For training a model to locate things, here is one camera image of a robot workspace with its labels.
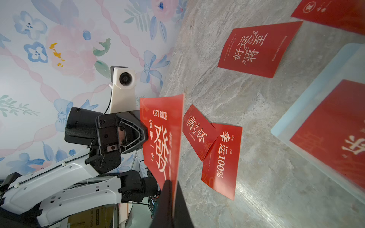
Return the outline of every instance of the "camera lens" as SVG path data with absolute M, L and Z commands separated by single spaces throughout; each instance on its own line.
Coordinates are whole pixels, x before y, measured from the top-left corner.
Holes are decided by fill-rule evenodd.
M 122 85 L 129 85 L 132 82 L 132 76 L 130 73 L 124 72 L 120 75 L 119 81 Z

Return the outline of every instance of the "camera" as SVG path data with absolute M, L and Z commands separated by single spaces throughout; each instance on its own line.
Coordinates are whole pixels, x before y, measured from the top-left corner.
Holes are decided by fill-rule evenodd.
M 124 72 L 119 76 L 119 82 L 122 85 L 129 85 L 132 82 L 132 75 L 128 72 Z
M 125 66 L 111 66 L 112 97 L 110 113 L 137 110 L 135 71 Z
M 136 86 L 135 71 L 125 66 L 112 66 L 111 80 L 119 89 L 132 89 Z

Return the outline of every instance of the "blue bow pattern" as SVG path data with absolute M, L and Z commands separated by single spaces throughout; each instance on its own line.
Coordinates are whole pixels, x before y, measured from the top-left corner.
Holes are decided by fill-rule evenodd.
M 54 107 L 58 111 L 58 120 L 55 123 L 56 131 L 65 131 L 68 115 L 70 114 L 71 108 L 73 107 L 73 102 L 64 100 L 64 99 L 56 99 L 53 102 Z M 98 104 L 91 105 L 89 100 L 86 100 L 85 103 L 80 107 L 87 110 L 93 110 L 98 107 Z
M 150 75 L 155 76 L 156 78 L 160 79 L 160 85 L 162 87 L 162 85 L 164 84 L 164 82 L 162 81 L 162 75 L 159 71 L 157 70 L 150 70 L 152 69 L 156 69 L 156 68 L 160 68 L 160 67 L 164 67 L 169 65 L 170 61 L 166 61 L 166 55 L 161 59 L 161 61 L 159 61 L 156 64 L 153 64 L 154 61 L 156 60 L 156 55 L 153 54 L 150 51 L 145 51 L 145 53 L 143 54 L 143 58 L 145 59 L 145 69 L 142 72 L 141 75 L 141 82 L 143 83 L 149 83 L 150 82 Z

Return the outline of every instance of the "black cable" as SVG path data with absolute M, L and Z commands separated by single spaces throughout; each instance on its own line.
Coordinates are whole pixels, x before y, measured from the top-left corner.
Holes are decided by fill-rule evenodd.
M 139 171 L 138 172 L 140 172 L 141 171 L 141 162 L 143 162 L 144 161 L 144 159 L 143 160 L 141 160 L 140 162 L 139 162 L 139 165 L 138 165 L 138 167 L 139 167 Z
M 129 203 L 129 202 L 127 202 L 126 204 L 142 204 L 142 203 Z
M 112 102 L 112 94 L 113 94 L 113 89 L 112 89 L 112 92 L 111 92 L 111 94 L 110 94 L 109 104 L 108 104 L 107 109 L 106 109 L 106 110 L 105 110 L 105 112 L 104 112 L 104 115 L 105 115 L 105 113 L 107 112 L 107 110 L 108 110 L 108 108 L 109 108 L 109 106 L 110 106 L 110 103 Z
M 71 159 L 71 160 L 69 160 L 69 161 L 67 161 L 67 162 L 65 162 L 65 163 L 67 164 L 67 163 L 72 162 L 72 161 L 74 161 L 74 160 L 76 160 L 76 159 L 79 159 L 79 158 L 85 157 L 85 156 L 89 155 L 89 153 L 84 154 L 83 156 L 80 156 L 80 157 L 77 157 L 77 158 Z M 27 179 L 27 180 L 25 180 L 25 181 L 23 181 L 23 182 L 20 182 L 19 184 L 21 185 L 21 184 L 23 184 L 23 183 L 25 183 L 25 182 L 27 182 L 27 181 L 30 181 L 30 180 L 31 180 L 31 179 L 33 179 L 33 178 L 36 178 L 36 177 L 38 177 L 38 176 L 40 176 L 40 175 L 43 175 L 43 174 L 45 174 L 45 173 L 48 173 L 48 172 L 50 172 L 50 171 L 52 171 L 52 170 L 54 170 L 54 169 L 56 169 L 56 168 L 58 168 L 58 167 L 60 167 L 60 166 L 62 166 L 62 163 L 61 163 L 60 165 L 57 165 L 56 167 L 53 167 L 53 168 L 52 168 L 52 169 L 50 169 L 50 170 L 45 171 L 44 173 L 38 174 L 38 175 L 36 175 L 36 176 L 34 176 L 34 177 L 31 177 L 31 178 L 29 178 L 29 179 Z M 14 188 L 14 186 L 12 186 L 12 187 L 10 187 L 10 188 L 6 189 L 5 191 L 3 191 L 3 192 L 0 194 L 0 197 L 2 197 L 2 196 L 3 196 L 3 195 L 7 192 L 7 191 L 9 191 L 9 190 L 10 190 L 10 189 L 12 189 L 12 188 Z

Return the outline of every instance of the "green leaf pattern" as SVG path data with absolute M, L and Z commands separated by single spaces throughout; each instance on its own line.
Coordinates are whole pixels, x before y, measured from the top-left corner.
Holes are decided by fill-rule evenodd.
M 108 65 L 103 62 L 103 61 L 96 61 L 95 64 L 95 69 L 104 77 L 106 78 L 110 78 L 110 68 L 108 67 Z
M 8 117 L 7 112 L 9 114 L 14 114 L 15 116 L 17 116 L 18 113 L 23 113 L 23 115 L 28 114 L 31 116 L 38 116 L 38 114 L 40 114 L 40 112 L 29 109 L 27 107 L 29 104 L 23 105 L 22 103 L 20 103 L 18 107 L 16 107 L 14 104 L 17 103 L 17 101 L 14 101 L 12 98 L 6 100 L 6 98 L 8 97 L 8 95 L 3 95 L 0 97 L 0 111 L 2 112 L 2 115 L 4 117 Z
M 132 16 L 131 18 L 125 20 L 124 23 L 130 24 L 135 20 L 138 30 L 141 29 L 142 32 L 143 31 L 148 32 L 150 30 L 150 25 L 151 25 L 151 19 L 148 13 L 151 11 L 142 13 L 139 5 L 136 2 L 133 3 L 133 6 L 134 8 L 131 7 L 130 5 L 127 5 L 128 9 L 124 9 L 124 11 L 127 14 Z
M 92 52 L 95 56 L 102 56 L 105 53 L 107 53 L 110 49 L 110 38 L 108 38 L 105 42 L 99 42 L 104 47 L 104 50 L 98 50 L 96 48 L 93 48 Z

